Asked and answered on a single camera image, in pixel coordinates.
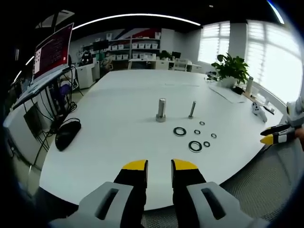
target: window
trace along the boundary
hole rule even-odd
[[[201,30],[198,61],[214,63],[217,55],[226,54],[229,48],[230,22],[205,25]]]
[[[246,61],[254,80],[283,102],[296,100],[302,85],[300,48],[287,29],[248,21]]]

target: metal washer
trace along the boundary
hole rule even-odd
[[[192,144],[197,144],[199,146],[199,148],[197,150],[195,150],[193,147],[192,147]],[[199,153],[201,152],[201,149],[203,149],[202,145],[200,144],[200,142],[198,141],[191,141],[189,143],[189,149],[193,152],[193,153]]]
[[[205,142],[203,143],[203,145],[204,145],[205,147],[210,147],[210,143],[209,143],[208,141],[205,141]]]
[[[178,133],[177,133],[177,130],[182,130],[182,131],[183,131],[183,133],[182,133],[182,134],[178,134]],[[182,128],[182,127],[176,127],[176,128],[174,128],[174,129],[173,129],[173,133],[174,133],[176,136],[178,136],[178,137],[183,137],[183,136],[185,136],[185,135],[186,135],[187,131],[186,131],[186,129],[185,129],[185,128]]]

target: laptop screen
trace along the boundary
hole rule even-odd
[[[66,65],[73,24],[67,25],[42,41],[35,50],[33,79]]]

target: white controller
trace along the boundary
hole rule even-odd
[[[253,102],[251,107],[253,114],[260,117],[263,120],[263,122],[266,123],[267,117],[265,115],[265,112],[261,109],[261,107],[256,102]]]

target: computer mouse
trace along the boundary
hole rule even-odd
[[[59,151],[63,151],[73,141],[81,128],[79,119],[67,120],[63,123],[55,137],[55,145]]]

